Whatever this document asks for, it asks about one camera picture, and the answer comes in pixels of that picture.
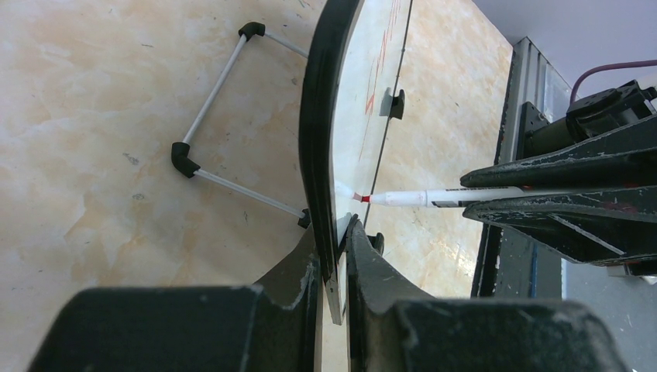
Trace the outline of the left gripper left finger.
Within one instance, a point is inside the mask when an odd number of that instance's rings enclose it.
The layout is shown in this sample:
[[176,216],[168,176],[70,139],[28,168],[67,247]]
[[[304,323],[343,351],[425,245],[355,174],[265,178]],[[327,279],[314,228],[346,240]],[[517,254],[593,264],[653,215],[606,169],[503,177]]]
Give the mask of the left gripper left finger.
[[313,232],[245,286],[89,288],[59,312],[31,371],[316,371]]

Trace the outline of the black framed whiteboard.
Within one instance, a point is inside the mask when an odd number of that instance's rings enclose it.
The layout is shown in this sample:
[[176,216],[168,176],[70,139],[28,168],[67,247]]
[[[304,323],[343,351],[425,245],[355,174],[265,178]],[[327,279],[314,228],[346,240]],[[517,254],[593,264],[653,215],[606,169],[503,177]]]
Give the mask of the black framed whiteboard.
[[[346,258],[342,241],[349,220],[365,220],[361,197],[373,192],[387,128],[404,114],[399,75],[408,39],[409,1],[328,1],[311,45],[300,48],[261,22],[248,22],[210,95],[170,160],[185,177],[202,177],[271,205],[312,227],[332,321],[346,313]],[[280,201],[203,170],[189,156],[191,140],[235,64],[256,36],[269,38],[306,59],[298,127],[298,157],[307,208]]]

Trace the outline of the red whiteboard marker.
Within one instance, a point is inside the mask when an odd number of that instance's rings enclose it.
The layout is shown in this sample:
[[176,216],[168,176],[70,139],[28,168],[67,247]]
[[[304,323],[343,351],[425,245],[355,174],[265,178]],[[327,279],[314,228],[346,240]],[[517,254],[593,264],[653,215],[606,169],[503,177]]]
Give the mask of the red whiteboard marker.
[[371,205],[390,207],[460,208],[472,202],[485,202],[502,198],[517,198],[526,191],[517,187],[451,188],[421,191],[388,191],[362,196],[360,201]]

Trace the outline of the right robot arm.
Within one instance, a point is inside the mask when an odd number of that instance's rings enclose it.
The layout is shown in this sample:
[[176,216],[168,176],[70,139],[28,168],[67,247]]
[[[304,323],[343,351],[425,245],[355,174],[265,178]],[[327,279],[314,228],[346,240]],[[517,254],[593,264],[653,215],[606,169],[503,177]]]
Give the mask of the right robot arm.
[[479,201],[468,219],[513,229],[579,264],[656,258],[656,90],[630,81],[569,106],[530,132],[523,157],[462,176],[467,188],[520,186],[529,196]]

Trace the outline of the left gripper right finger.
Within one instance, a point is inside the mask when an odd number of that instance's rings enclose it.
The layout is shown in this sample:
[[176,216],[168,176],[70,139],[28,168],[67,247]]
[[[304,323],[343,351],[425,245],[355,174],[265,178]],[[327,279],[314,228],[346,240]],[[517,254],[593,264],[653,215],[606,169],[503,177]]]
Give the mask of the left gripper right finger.
[[352,371],[625,371],[605,324],[572,301],[435,298],[345,232]]

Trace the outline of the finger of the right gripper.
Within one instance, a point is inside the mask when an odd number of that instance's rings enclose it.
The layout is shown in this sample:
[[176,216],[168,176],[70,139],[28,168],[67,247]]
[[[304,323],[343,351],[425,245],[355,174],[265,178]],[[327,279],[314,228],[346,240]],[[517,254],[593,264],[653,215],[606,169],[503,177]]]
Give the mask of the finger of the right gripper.
[[656,116],[559,151],[470,171],[459,182],[467,188],[655,185]]
[[577,264],[656,258],[654,186],[482,201],[463,216],[512,229]]

